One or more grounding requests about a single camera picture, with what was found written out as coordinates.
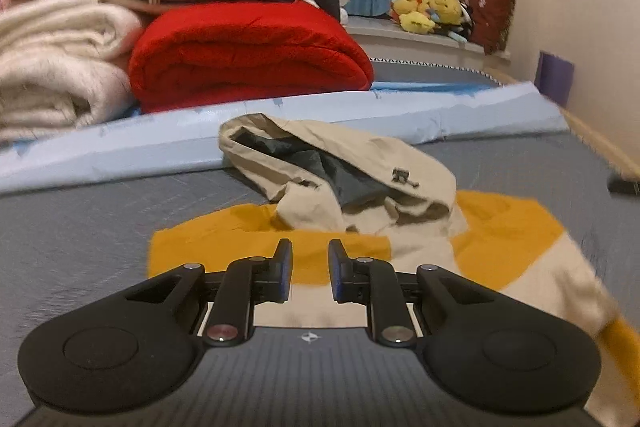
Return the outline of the beige and mustard hooded jacket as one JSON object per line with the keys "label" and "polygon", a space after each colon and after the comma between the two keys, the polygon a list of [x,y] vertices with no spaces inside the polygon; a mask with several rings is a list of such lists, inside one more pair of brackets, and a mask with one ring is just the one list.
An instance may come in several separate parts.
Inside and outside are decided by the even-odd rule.
{"label": "beige and mustard hooded jacket", "polygon": [[441,162],[395,138],[316,120],[248,114],[226,121],[218,145],[252,182],[262,205],[244,204],[157,231],[148,272],[234,260],[293,246],[292,296],[257,314],[266,326],[361,325],[361,308],[330,294],[332,239],[350,257],[400,272],[439,265],[561,317],[597,341],[600,378],[588,412],[607,426],[639,421],[639,336],[578,244],[533,199],[461,190]]}

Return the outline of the cream folded blanket upper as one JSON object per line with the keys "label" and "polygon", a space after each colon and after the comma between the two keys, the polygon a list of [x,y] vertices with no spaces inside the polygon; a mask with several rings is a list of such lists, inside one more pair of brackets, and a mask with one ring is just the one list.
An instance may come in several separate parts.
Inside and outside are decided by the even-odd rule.
{"label": "cream folded blanket upper", "polygon": [[34,0],[1,13],[1,49],[55,48],[108,61],[129,53],[144,30],[144,20],[120,5]]}

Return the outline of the cream folded blanket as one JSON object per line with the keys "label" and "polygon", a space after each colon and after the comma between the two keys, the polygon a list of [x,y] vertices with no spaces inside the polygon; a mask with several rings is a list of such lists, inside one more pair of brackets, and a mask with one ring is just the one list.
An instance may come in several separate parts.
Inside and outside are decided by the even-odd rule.
{"label": "cream folded blanket", "polygon": [[144,20],[120,5],[34,0],[1,13],[1,49],[55,48],[108,61],[129,53],[144,30]]}
{"label": "cream folded blanket", "polygon": [[102,124],[134,105],[116,64],[35,48],[1,55],[1,141],[44,138]]}

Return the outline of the light blue folded sheet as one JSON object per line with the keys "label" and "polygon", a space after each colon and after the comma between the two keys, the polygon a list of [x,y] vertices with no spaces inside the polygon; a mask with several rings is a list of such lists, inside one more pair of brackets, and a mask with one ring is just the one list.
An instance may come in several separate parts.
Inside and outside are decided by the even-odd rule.
{"label": "light blue folded sheet", "polygon": [[416,145],[442,139],[564,132],[558,106],[530,82],[465,84],[376,82],[369,91],[265,98],[139,115],[1,152],[4,194],[219,169],[220,126],[245,114],[330,124]]}

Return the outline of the purple box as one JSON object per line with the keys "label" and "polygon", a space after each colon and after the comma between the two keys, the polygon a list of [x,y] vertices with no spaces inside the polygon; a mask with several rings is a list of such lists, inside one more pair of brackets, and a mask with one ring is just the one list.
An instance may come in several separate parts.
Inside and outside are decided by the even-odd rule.
{"label": "purple box", "polygon": [[535,77],[538,91],[552,102],[565,107],[570,96],[575,65],[557,55],[541,51]]}

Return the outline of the cream folded blanket lower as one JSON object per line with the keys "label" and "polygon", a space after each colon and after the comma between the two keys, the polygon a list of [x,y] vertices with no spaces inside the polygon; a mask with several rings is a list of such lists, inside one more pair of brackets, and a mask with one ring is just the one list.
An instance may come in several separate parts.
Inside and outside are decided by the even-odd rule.
{"label": "cream folded blanket lower", "polygon": [[134,105],[116,64],[35,48],[1,55],[1,141],[44,138],[102,124]]}

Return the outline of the yellow plush toy small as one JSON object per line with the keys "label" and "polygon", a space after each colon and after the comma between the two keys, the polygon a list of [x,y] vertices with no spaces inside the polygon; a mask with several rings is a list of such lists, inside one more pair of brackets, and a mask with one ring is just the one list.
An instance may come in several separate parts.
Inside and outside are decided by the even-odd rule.
{"label": "yellow plush toy small", "polygon": [[429,8],[428,0],[390,0],[388,16],[403,31],[426,35],[435,29]]}

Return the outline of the red fleece blanket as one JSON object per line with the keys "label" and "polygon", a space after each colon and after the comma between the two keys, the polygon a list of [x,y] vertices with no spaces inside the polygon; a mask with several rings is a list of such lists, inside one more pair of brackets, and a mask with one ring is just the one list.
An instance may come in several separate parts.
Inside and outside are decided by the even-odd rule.
{"label": "red fleece blanket", "polygon": [[215,2],[167,12],[143,31],[128,76],[143,112],[278,96],[367,91],[367,53],[305,1]]}

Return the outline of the white window ledge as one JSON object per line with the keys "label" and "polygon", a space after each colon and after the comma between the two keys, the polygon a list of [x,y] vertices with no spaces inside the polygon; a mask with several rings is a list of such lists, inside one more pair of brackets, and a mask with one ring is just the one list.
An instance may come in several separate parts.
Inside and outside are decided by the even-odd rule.
{"label": "white window ledge", "polygon": [[372,58],[472,69],[489,67],[505,72],[511,63],[509,52],[486,55],[478,44],[460,43],[446,36],[409,34],[382,18],[350,16],[346,30]]}

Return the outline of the wooden bed frame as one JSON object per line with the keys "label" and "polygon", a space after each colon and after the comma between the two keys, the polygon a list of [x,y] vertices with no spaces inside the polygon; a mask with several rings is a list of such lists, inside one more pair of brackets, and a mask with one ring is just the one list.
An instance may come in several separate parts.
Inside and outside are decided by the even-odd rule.
{"label": "wooden bed frame", "polygon": [[624,179],[639,179],[640,168],[638,162],[635,162],[602,133],[592,129],[585,121],[582,121],[559,105],[556,107],[565,118],[570,131],[582,143],[588,145],[594,153],[603,158],[617,174]]}

